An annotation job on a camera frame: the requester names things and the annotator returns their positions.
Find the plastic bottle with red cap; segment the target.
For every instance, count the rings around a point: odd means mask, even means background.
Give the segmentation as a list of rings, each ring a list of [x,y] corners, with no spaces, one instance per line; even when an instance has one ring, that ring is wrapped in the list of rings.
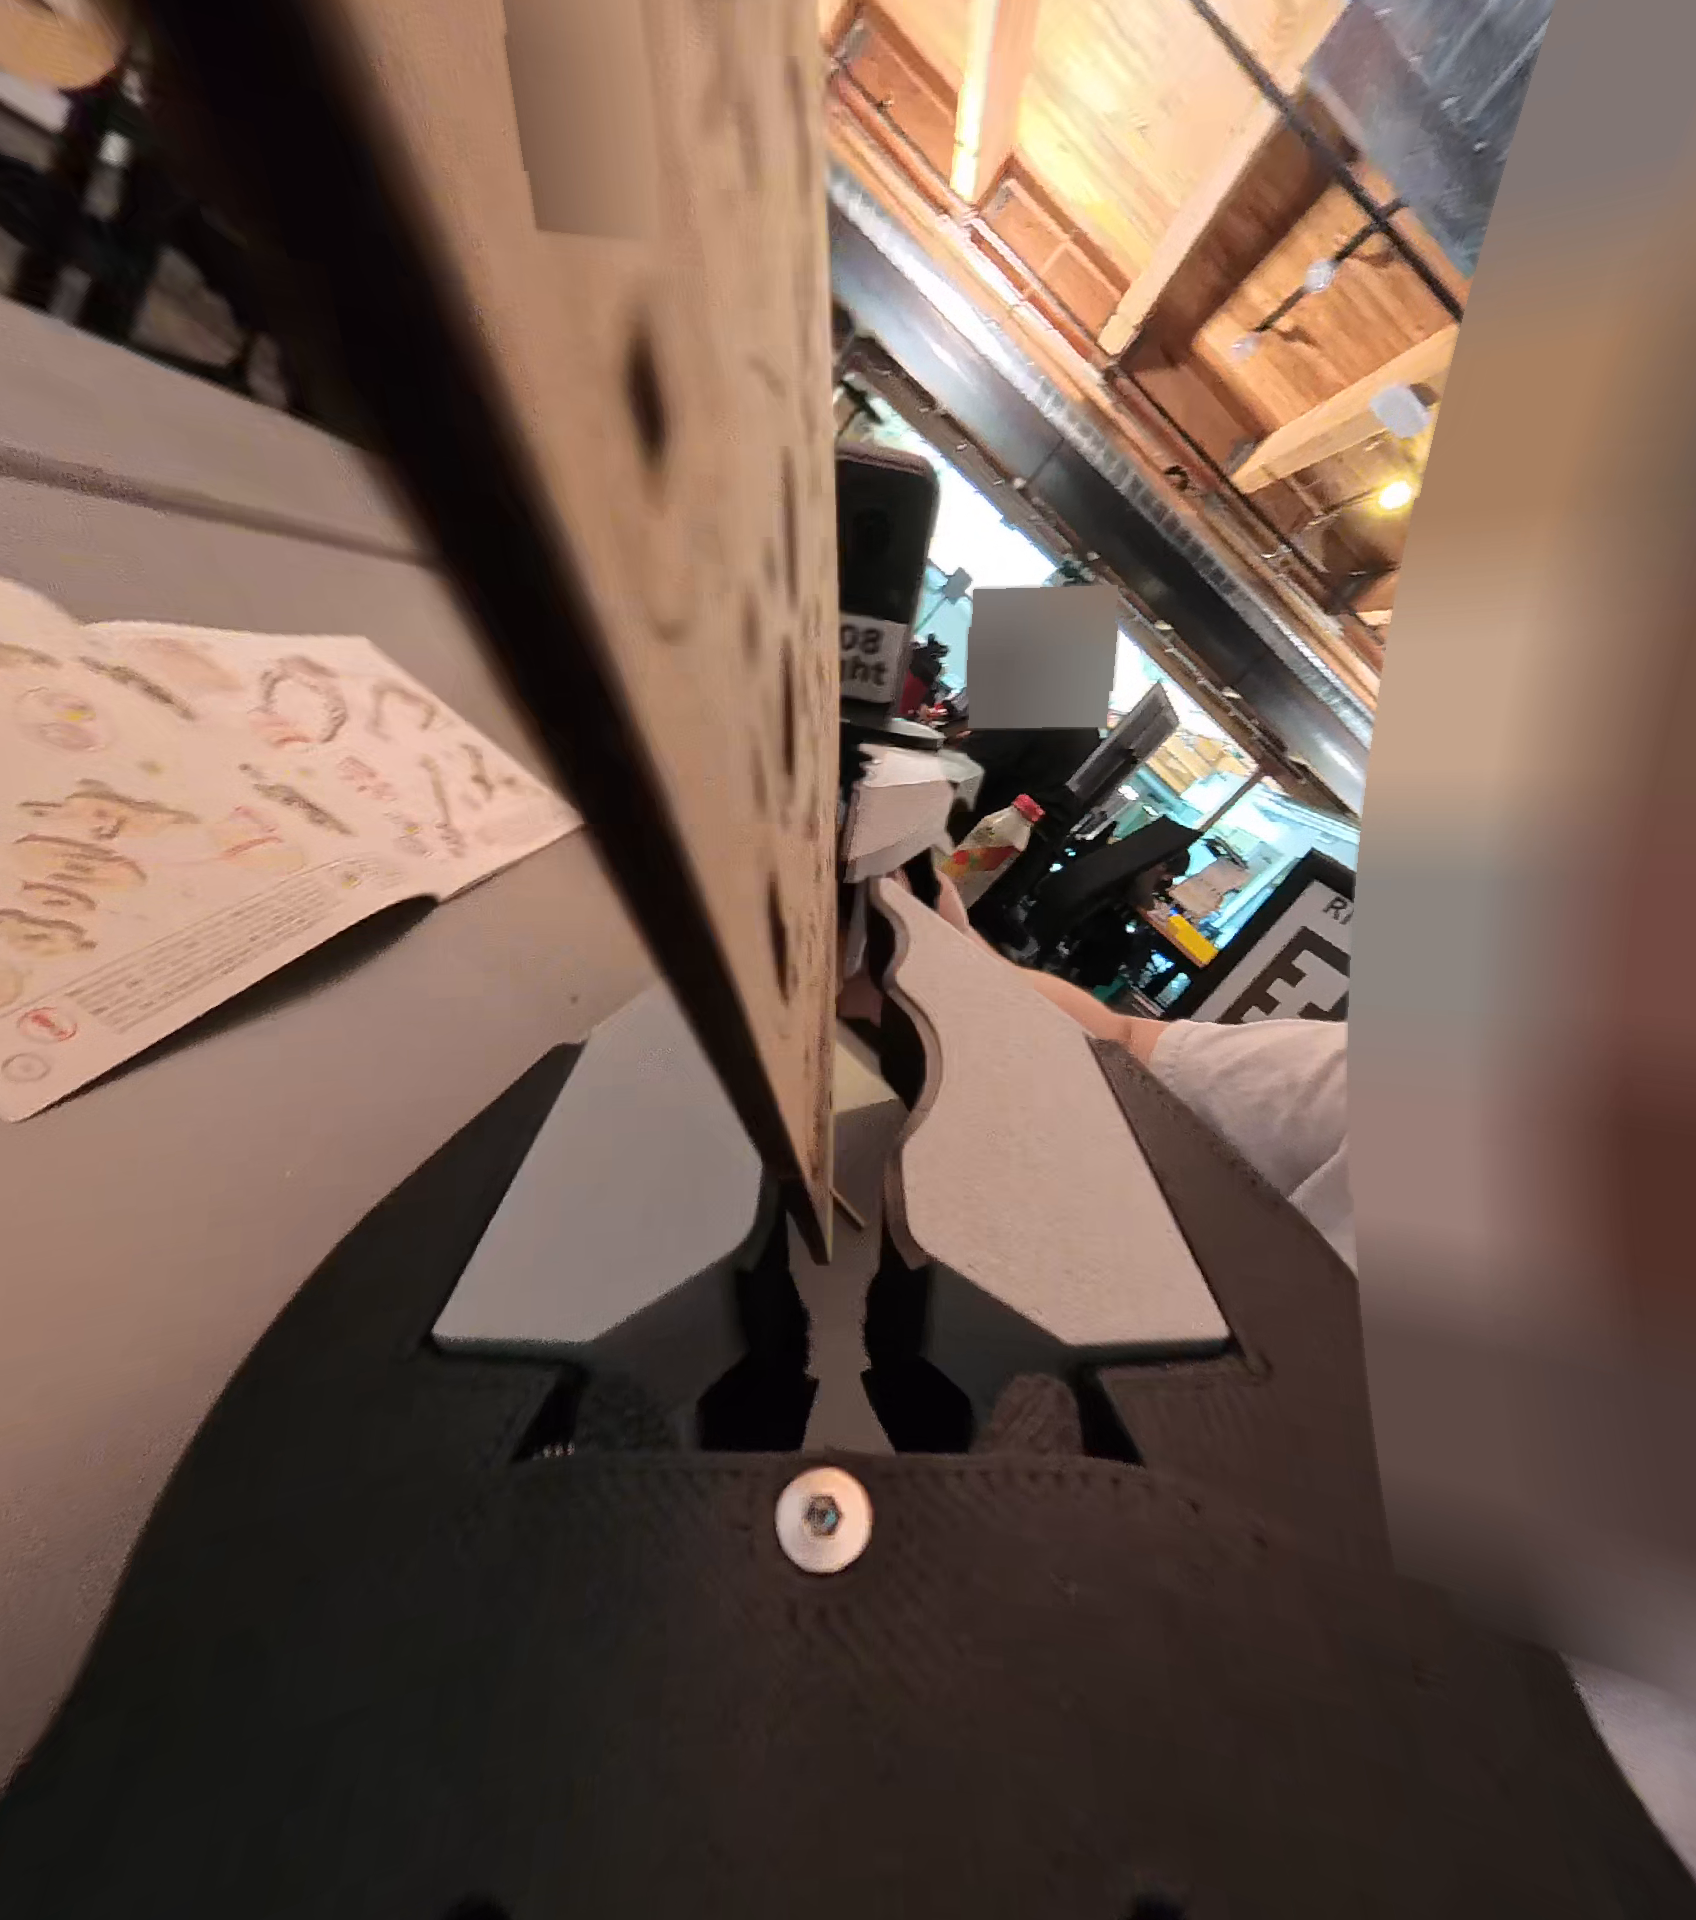
[[[1044,817],[1044,807],[1032,794],[1020,792],[1009,804],[979,818],[939,856],[938,872],[959,908],[973,908],[1024,856]]]

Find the black monitor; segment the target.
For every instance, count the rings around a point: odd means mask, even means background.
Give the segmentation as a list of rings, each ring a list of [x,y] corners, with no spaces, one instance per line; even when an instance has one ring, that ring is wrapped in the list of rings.
[[[1068,779],[1070,803],[1081,810],[1101,804],[1106,794],[1150,761],[1177,726],[1179,716],[1172,705],[1170,687],[1166,682],[1150,684]]]

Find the black framed marker sign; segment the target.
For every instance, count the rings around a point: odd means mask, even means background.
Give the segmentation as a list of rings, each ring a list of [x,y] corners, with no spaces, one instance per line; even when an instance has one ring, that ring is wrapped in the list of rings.
[[[1343,1022],[1354,930],[1354,870],[1303,852],[1190,989],[1186,1018],[1222,1026]]]

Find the person's white shirt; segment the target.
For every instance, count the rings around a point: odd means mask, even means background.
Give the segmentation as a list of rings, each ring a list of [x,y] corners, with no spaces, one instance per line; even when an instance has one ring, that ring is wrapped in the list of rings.
[[[1347,1036],[1343,1020],[1170,1020],[1129,1049],[1355,1271]]]

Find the silver ventilation duct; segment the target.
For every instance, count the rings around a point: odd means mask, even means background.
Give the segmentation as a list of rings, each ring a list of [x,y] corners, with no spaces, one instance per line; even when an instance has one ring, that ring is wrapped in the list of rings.
[[[1163,498],[1155,481],[1166,473],[1124,450],[838,162],[828,166],[826,210],[836,300],[1037,513],[1269,728],[1278,713],[1307,711],[1364,756],[1371,716],[1243,568]]]

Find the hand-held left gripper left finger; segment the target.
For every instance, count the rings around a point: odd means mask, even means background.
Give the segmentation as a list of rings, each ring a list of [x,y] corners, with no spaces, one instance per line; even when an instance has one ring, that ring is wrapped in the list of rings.
[[[438,1346],[723,1346],[727,1285],[780,1219],[666,985],[580,1046],[431,1325]]]

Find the printed instruction booklet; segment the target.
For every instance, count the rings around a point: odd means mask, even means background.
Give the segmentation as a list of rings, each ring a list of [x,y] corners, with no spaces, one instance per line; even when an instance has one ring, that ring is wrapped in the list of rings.
[[[365,636],[80,623],[0,581],[0,1120],[580,826]]]

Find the laser-cut wooden parts sheet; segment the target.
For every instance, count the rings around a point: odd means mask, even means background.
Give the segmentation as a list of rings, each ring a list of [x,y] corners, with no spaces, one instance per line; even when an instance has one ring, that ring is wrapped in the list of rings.
[[[814,4],[122,4],[812,1252],[832,1232],[836,431]]]

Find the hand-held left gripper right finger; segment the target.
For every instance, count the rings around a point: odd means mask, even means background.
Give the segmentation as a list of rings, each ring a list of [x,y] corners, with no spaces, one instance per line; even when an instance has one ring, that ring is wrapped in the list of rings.
[[[1089,1033],[892,877],[881,980],[923,1055],[889,1228],[1057,1346],[1222,1346],[1227,1328]]]

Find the person's right forearm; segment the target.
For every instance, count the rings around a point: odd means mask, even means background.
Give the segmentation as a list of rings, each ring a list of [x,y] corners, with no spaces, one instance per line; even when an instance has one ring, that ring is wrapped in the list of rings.
[[[936,912],[984,958],[1003,966],[1029,995],[1049,1003],[1056,1011],[1076,1022],[1091,1040],[1117,1045],[1142,1067],[1150,1067],[1162,1045],[1163,1024],[1160,1020],[1133,1018],[1113,1012],[1107,1005],[1096,1001],[1088,991],[1054,976],[1024,969],[1000,954],[973,926],[959,901],[955,886],[945,874],[934,870]]]

